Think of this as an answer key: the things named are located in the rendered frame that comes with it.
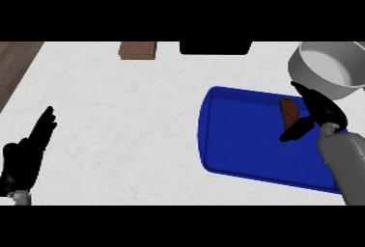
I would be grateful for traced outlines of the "brown wooden block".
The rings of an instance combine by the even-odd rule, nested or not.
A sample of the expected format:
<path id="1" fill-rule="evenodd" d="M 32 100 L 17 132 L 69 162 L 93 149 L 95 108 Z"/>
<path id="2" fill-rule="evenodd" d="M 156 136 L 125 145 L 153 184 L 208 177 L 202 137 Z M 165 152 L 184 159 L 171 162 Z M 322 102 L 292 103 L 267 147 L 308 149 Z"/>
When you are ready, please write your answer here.
<path id="1" fill-rule="evenodd" d="M 155 41 L 122 41 L 118 55 L 122 60 L 153 60 L 155 50 Z"/>

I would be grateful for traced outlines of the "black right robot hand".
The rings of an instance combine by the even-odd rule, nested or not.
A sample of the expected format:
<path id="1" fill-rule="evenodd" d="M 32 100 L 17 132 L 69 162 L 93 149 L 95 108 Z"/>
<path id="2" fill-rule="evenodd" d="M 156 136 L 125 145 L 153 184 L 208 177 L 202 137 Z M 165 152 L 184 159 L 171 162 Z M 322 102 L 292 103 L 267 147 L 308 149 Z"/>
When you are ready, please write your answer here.
<path id="1" fill-rule="evenodd" d="M 335 102 L 317 91 L 308 89 L 296 82 L 291 82 L 296 92 L 302 96 L 307 116 L 299 117 L 279 136 L 280 142 L 296 141 L 311 131 L 313 125 L 319 125 L 319 136 L 325 137 L 341 132 L 347 127 L 344 111 Z"/>

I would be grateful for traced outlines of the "blue tray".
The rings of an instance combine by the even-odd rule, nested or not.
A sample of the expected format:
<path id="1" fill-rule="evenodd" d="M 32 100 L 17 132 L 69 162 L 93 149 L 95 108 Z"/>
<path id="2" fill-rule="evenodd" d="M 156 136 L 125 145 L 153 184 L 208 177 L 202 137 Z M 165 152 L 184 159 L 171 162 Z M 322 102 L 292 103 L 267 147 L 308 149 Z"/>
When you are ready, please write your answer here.
<path id="1" fill-rule="evenodd" d="M 215 174 L 338 193 L 316 147 L 319 130 L 296 141 L 279 140 L 283 97 L 224 87 L 208 90 L 196 132 L 202 167 Z"/>

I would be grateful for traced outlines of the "grey metal pot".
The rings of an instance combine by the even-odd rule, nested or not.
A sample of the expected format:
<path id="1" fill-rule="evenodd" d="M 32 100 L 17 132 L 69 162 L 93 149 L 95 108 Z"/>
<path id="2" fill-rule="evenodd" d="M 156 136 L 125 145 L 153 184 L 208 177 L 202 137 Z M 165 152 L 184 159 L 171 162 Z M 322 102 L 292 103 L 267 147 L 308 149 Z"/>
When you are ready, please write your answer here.
<path id="1" fill-rule="evenodd" d="M 365 47 L 356 41 L 301 41 L 288 73 L 294 82 L 338 100 L 365 87 Z"/>

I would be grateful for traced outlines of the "brown sweet potato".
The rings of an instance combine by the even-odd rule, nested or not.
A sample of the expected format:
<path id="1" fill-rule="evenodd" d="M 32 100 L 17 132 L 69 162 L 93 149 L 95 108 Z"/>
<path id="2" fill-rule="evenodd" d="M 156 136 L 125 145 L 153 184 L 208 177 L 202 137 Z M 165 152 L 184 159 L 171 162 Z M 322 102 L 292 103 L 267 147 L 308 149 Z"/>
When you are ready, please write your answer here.
<path id="1" fill-rule="evenodd" d="M 288 129 L 295 121 L 299 119 L 299 111 L 295 102 L 286 97 L 280 98 L 279 110 L 283 120 L 283 129 Z"/>

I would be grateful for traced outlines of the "black appliance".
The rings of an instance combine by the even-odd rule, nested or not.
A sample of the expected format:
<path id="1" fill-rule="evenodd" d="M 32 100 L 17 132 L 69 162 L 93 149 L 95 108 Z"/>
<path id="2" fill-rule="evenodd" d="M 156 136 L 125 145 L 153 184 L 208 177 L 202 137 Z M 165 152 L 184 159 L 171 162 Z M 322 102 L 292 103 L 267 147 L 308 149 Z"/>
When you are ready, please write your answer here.
<path id="1" fill-rule="evenodd" d="M 183 55 L 245 55 L 251 44 L 249 41 L 181 41 L 180 53 Z"/>

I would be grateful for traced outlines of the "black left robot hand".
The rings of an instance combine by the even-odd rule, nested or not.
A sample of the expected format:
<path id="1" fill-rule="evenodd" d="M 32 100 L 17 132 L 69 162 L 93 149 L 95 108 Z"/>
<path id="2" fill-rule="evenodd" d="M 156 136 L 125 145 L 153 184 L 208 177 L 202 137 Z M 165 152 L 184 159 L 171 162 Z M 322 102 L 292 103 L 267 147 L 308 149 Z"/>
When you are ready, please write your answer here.
<path id="1" fill-rule="evenodd" d="M 29 135 L 17 143 L 4 145 L 0 197 L 7 197 L 16 191 L 28 191 L 32 188 L 56 126 L 54 109 L 48 106 Z"/>

